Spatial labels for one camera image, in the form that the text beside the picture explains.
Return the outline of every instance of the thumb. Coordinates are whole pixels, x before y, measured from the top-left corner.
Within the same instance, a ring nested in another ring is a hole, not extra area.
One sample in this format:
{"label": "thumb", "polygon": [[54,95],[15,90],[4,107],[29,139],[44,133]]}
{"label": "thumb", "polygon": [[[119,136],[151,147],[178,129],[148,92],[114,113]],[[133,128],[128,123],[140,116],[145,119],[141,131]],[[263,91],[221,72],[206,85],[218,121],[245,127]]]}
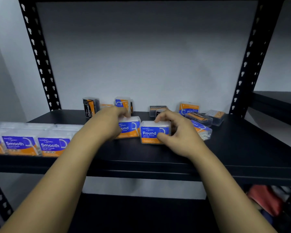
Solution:
{"label": "thumb", "polygon": [[157,134],[157,138],[159,139],[159,141],[163,142],[163,144],[169,146],[169,144],[171,143],[172,141],[172,137],[171,136],[168,136],[166,135],[165,133],[163,132],[159,132]]}

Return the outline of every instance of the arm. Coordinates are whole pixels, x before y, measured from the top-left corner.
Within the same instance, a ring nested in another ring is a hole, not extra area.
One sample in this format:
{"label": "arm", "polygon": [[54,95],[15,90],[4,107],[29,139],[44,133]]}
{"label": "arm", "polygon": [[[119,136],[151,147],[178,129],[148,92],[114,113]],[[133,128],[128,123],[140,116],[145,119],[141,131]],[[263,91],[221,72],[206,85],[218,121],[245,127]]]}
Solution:
{"label": "arm", "polygon": [[189,158],[201,176],[221,232],[273,233],[275,229],[254,208],[221,161],[208,149],[189,119],[166,110],[156,122],[170,120],[177,128],[173,136],[158,139],[176,154]]}
{"label": "arm", "polygon": [[121,133],[120,115],[130,116],[125,108],[113,106],[92,117],[75,134],[0,233],[67,232],[97,150],[105,141]]}

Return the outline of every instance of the red cloth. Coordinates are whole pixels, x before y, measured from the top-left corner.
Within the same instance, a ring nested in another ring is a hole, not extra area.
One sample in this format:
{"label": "red cloth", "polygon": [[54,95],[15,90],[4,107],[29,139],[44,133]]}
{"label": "red cloth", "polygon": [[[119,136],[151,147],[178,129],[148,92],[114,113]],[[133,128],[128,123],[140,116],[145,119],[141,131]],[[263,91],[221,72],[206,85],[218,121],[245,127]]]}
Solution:
{"label": "red cloth", "polygon": [[271,216],[278,216],[282,211],[284,202],[267,185],[253,185],[247,196],[257,202]]}

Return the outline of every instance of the shelving unit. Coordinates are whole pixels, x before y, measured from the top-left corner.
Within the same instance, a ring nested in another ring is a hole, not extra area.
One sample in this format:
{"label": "shelving unit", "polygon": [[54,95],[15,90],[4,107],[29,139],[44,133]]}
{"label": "shelving unit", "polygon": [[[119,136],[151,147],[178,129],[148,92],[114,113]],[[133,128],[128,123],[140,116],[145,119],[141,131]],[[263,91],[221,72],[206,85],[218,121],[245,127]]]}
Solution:
{"label": "shelving unit", "polygon": [[[84,111],[62,110],[60,104],[56,75],[53,75],[36,7],[36,2],[50,1],[92,0],[19,0],[50,109],[49,113],[30,122],[85,124]],[[259,0],[235,82],[230,112],[220,127],[212,127],[212,137],[205,142],[239,184],[291,186],[291,147],[244,120],[247,108],[251,107],[291,125],[291,93],[253,91],[282,3],[283,0]],[[152,120],[147,112],[134,112],[133,115],[142,121]],[[0,172],[44,174],[55,160],[51,157],[0,155]],[[201,181],[186,158],[177,156],[166,146],[141,144],[139,138],[104,144],[87,175]],[[6,210],[0,211],[7,219]]]}

